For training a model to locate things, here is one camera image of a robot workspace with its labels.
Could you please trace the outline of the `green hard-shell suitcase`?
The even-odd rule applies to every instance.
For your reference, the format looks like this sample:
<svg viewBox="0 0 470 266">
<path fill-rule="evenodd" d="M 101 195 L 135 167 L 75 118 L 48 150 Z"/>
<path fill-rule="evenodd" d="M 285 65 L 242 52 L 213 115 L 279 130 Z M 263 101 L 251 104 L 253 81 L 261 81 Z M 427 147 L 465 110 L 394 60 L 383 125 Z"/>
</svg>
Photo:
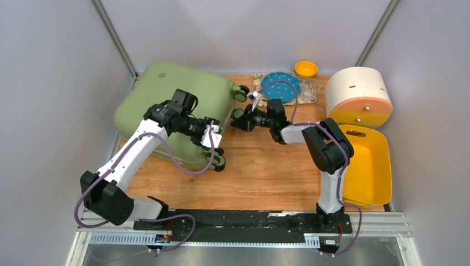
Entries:
<svg viewBox="0 0 470 266">
<path fill-rule="evenodd" d="M 207 166 L 211 148 L 201 144 L 210 124 L 223 134 L 235 103 L 245 102 L 249 88 L 205 70 L 157 61 L 146 68 L 130 94 L 114 114 L 114 125 L 125 140 L 143 119 L 163 122 L 170 134 L 153 155 L 171 159 L 185 167 L 201 170 Z"/>
</svg>

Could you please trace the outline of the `white and orange drawer cabinet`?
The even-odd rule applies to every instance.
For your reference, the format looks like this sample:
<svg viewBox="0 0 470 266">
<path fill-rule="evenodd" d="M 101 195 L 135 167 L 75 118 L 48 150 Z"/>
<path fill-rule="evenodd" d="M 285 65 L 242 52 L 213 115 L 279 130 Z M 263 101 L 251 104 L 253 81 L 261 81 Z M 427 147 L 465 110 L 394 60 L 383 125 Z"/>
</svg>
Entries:
<svg viewBox="0 0 470 266">
<path fill-rule="evenodd" d="M 338 124 L 369 128 L 383 125 L 393 106 L 381 73 L 355 66 L 335 73 L 325 87 L 326 115 Z"/>
</svg>

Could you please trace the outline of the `floral placemat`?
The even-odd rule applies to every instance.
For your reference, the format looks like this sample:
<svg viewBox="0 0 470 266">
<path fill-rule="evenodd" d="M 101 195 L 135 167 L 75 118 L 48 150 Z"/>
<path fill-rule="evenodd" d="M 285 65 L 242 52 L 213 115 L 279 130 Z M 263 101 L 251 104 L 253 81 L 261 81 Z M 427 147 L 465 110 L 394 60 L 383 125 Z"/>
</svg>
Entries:
<svg viewBox="0 0 470 266">
<path fill-rule="evenodd" d="M 289 73 L 291 75 L 293 75 L 299 82 L 300 86 L 302 84 L 302 82 L 304 81 L 304 79 L 301 79 L 299 77 L 297 77 L 294 72 L 292 71 L 288 71 L 288 72 L 285 72 L 285 73 Z M 253 75 L 252 79 L 253 79 L 253 86 L 254 86 L 254 89 L 255 90 L 260 90 L 261 86 L 261 81 L 262 79 L 267 75 L 268 73 L 259 73 L 259 74 L 255 74 Z M 262 97 L 261 97 L 261 100 L 258 104 L 258 106 L 260 107 L 266 107 L 267 106 L 267 103 L 268 103 L 268 99 L 262 94 Z M 301 98 L 300 98 L 300 93 L 299 93 L 299 96 L 298 96 L 298 104 L 309 104 L 309 103 L 305 103 Z M 291 102 L 288 102 L 288 103 L 283 103 L 283 105 L 295 105 L 295 100 L 291 101 Z"/>
</svg>

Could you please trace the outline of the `clear drinking glass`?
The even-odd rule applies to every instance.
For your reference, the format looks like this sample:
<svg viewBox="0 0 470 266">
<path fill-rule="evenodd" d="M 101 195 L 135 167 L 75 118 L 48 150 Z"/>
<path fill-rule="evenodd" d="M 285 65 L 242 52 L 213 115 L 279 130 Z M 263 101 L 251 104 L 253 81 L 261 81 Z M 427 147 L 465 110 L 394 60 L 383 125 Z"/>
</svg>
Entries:
<svg viewBox="0 0 470 266">
<path fill-rule="evenodd" d="M 305 103 L 315 103 L 316 96 L 321 89 L 321 84 L 318 80 L 305 79 L 300 86 L 300 98 Z"/>
</svg>

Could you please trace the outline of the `small yellow bowl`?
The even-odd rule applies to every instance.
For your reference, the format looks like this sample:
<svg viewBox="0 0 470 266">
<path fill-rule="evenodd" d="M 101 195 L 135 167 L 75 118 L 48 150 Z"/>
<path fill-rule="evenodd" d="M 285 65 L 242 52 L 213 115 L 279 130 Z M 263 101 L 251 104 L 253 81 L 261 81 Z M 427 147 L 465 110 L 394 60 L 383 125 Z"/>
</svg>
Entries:
<svg viewBox="0 0 470 266">
<path fill-rule="evenodd" d="M 300 61 L 295 64 L 294 73 L 301 79 L 311 79 L 317 75 L 318 67 L 313 62 Z"/>
</svg>

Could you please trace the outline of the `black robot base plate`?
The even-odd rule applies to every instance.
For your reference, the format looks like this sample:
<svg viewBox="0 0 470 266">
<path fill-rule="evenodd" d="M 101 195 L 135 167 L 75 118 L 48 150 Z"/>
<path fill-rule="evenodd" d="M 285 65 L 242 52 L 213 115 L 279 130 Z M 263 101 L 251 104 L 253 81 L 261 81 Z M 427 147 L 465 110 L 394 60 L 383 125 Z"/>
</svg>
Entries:
<svg viewBox="0 0 470 266">
<path fill-rule="evenodd" d="M 305 241 L 306 233 L 338 236 L 350 234 L 350 217 L 344 214 L 335 226 L 321 226 L 316 213 L 283 215 L 279 211 L 240 211 L 216 209 L 175 209 L 163 211 L 161 218 L 170 221 L 134 222 L 137 231 L 172 233 L 171 240 L 181 241 L 191 233 L 191 242 L 296 244 Z"/>
</svg>

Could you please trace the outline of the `aluminium frame rail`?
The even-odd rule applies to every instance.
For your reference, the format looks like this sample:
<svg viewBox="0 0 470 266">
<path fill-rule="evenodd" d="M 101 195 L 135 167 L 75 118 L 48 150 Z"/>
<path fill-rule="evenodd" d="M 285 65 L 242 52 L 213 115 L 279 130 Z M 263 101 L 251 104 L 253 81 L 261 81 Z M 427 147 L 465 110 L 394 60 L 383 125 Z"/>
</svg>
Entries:
<svg viewBox="0 0 470 266">
<path fill-rule="evenodd" d="M 280 211 L 281 214 L 297 214 L 313 211 Z M 162 231 L 137 231 L 133 229 L 134 222 L 125 222 L 120 226 L 104 225 L 98 228 L 79 228 L 73 246 L 68 255 L 66 265 L 81 265 L 86 257 L 86 249 L 91 244 L 121 244 L 146 246 L 155 249 L 158 246 L 175 245 L 179 247 L 233 247 L 233 248 L 305 248 L 318 250 L 326 245 L 338 243 L 340 239 L 351 238 L 358 243 L 360 238 L 392 238 L 399 247 L 400 258 L 406 265 L 418 265 L 419 256 L 413 241 L 406 216 L 402 212 L 346 212 L 349 215 L 352 233 L 338 236 L 326 233 L 306 233 L 305 241 L 296 244 L 273 243 L 217 243 L 217 242 L 191 242 L 188 233 L 181 241 L 165 241 L 163 237 L 168 234 Z"/>
</svg>

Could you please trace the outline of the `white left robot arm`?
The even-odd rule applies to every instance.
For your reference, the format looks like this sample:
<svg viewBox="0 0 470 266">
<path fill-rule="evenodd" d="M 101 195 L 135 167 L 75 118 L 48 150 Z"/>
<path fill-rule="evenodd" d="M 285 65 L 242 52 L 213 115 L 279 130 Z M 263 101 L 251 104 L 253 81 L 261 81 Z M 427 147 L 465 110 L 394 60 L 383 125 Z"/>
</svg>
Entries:
<svg viewBox="0 0 470 266">
<path fill-rule="evenodd" d="M 95 172 L 85 171 L 80 178 L 82 195 L 78 203 L 103 218 L 101 226 L 119 226 L 128 220 L 148 222 L 156 230 L 169 223 L 164 204 L 157 199 L 131 197 L 126 190 L 146 159 L 163 146 L 173 163 L 183 172 L 199 175 L 207 171 L 221 142 L 220 122 L 210 117 L 195 118 L 197 96 L 177 89 L 172 99 L 147 109 L 135 132 L 117 154 Z M 207 165 L 198 171 L 185 169 L 171 151 L 167 138 L 173 133 L 190 137 L 191 141 L 210 151 Z"/>
</svg>

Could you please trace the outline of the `yellow plastic basin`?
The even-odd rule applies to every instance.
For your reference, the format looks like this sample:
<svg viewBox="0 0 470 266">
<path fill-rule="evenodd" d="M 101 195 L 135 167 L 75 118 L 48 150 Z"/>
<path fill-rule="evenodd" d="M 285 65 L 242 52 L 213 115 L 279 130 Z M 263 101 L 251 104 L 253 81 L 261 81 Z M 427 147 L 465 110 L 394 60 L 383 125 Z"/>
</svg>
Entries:
<svg viewBox="0 0 470 266">
<path fill-rule="evenodd" d="M 389 146 L 379 131 L 357 125 L 340 125 L 354 148 L 343 183 L 343 202 L 372 208 L 392 197 Z"/>
</svg>

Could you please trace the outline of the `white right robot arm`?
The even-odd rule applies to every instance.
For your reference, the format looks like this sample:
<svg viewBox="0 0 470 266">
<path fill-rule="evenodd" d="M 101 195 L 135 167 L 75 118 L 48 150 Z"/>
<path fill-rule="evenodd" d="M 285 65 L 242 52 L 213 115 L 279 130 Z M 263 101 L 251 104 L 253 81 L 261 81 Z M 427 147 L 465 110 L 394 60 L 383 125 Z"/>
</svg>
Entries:
<svg viewBox="0 0 470 266">
<path fill-rule="evenodd" d="M 323 232 L 338 226 L 344 215 L 342 177 L 354 148 L 336 121 L 330 117 L 318 122 L 288 121 L 279 99 L 269 100 L 267 110 L 252 104 L 235 109 L 231 126 L 251 132 L 255 127 L 268 128 L 272 139 L 279 144 L 305 144 L 314 165 L 320 171 L 320 198 L 316 204 L 316 225 Z"/>
</svg>

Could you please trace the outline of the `blue polka dot plate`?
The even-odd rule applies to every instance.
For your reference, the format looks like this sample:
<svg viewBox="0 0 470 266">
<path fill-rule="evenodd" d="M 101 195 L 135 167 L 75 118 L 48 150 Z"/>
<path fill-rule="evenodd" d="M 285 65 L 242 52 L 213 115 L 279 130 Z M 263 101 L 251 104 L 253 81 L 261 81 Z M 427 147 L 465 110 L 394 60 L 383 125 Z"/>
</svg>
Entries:
<svg viewBox="0 0 470 266">
<path fill-rule="evenodd" d="M 262 94 L 268 99 L 279 99 L 288 103 L 296 99 L 300 93 L 300 84 L 291 74 L 273 72 L 267 74 L 260 84 Z"/>
</svg>

